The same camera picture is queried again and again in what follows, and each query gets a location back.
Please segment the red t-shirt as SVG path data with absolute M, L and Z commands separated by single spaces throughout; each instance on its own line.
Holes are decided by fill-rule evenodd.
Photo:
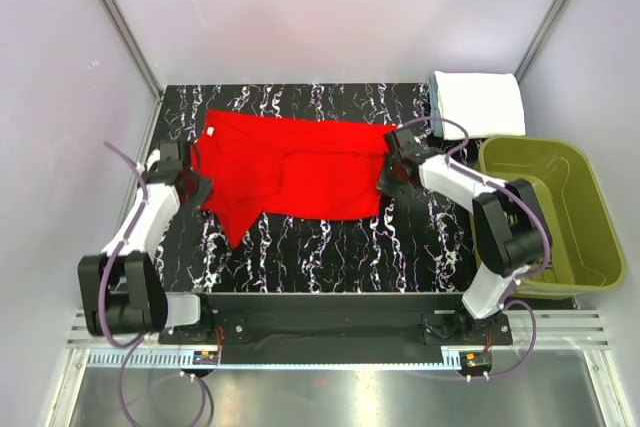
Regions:
M 377 214 L 391 125 L 210 110 L 192 159 L 212 189 L 202 209 L 236 248 L 262 213 L 355 221 Z

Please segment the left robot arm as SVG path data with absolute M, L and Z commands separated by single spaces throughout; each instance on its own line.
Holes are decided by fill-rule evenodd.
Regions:
M 148 334 L 180 327 L 196 343 L 215 333 L 216 319 L 197 294 L 165 291 L 155 254 L 174 217 L 199 209 L 212 181 L 199 172 L 200 155 L 186 140 L 164 140 L 142 163 L 109 142 L 104 145 L 131 169 L 137 190 L 131 209 L 100 253 L 81 258 L 78 281 L 86 328 L 111 346 L 128 348 Z

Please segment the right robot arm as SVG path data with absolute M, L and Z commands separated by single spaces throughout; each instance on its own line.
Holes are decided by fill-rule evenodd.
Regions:
M 454 313 L 428 332 L 476 343 L 515 286 L 550 263 L 552 236 L 536 193 L 524 179 L 490 177 L 434 149 L 391 148 L 378 189 L 392 196 L 410 185 L 439 193 L 471 215 L 480 267 Z

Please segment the light blue folded t-shirt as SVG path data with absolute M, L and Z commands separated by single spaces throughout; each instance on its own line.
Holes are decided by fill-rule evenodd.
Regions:
M 429 78 L 429 105 L 431 117 L 431 129 L 432 133 L 437 138 L 443 138 L 443 124 L 440 121 L 441 112 L 439 107 L 439 95 L 438 95 L 438 83 L 435 74 L 432 74 Z

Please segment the white folded t-shirt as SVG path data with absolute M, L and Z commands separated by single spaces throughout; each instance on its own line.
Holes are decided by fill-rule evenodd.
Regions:
M 512 74 L 434 72 L 440 121 L 448 141 L 526 134 L 524 107 Z

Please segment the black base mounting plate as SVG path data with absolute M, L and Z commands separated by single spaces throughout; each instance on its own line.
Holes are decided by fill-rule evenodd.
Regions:
M 202 318 L 160 334 L 162 344 L 252 345 L 263 340 L 391 338 L 435 346 L 509 346 L 504 314 L 474 320 L 460 293 L 202 294 Z

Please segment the olive green plastic basket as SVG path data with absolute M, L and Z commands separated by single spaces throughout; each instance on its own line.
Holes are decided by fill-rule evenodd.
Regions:
M 479 148 L 476 168 L 491 177 L 532 184 L 552 235 L 551 261 L 515 288 L 525 298 L 566 299 L 621 284 L 625 261 L 588 159 L 568 143 L 493 137 Z

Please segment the aluminium frame rail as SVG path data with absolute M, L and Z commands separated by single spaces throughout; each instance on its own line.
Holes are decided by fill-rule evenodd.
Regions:
M 523 308 L 510 310 L 507 334 L 512 345 L 524 349 L 532 334 L 530 314 Z M 599 314 L 595 310 L 535 310 L 536 344 L 541 350 L 606 350 L 609 342 Z M 66 348 L 108 348 L 101 338 L 89 335 L 84 326 L 84 317 L 76 315 L 68 334 Z

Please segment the left aluminium corner post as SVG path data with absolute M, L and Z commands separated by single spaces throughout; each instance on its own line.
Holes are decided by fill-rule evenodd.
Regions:
M 146 60 L 117 0 L 99 0 L 99 3 L 109 18 L 143 84 L 152 98 L 158 101 L 164 92 L 164 88 L 157 80 L 149 62 Z

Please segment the aluminium corner post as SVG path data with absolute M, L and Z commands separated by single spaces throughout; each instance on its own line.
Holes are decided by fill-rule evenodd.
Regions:
M 514 76 L 518 83 L 523 82 L 526 78 L 570 1 L 571 0 L 552 0 L 550 2 L 515 69 Z
M 157 80 L 149 62 L 146 60 L 117 0 L 99 0 L 99 3 L 109 18 L 143 84 L 152 98 L 158 101 L 164 92 L 164 88 Z

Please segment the right aluminium corner post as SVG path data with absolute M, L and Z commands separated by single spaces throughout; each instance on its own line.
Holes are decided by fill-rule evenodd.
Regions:
M 526 78 L 570 1 L 571 0 L 552 0 L 550 2 L 515 69 L 514 76 L 518 83 L 523 82 Z

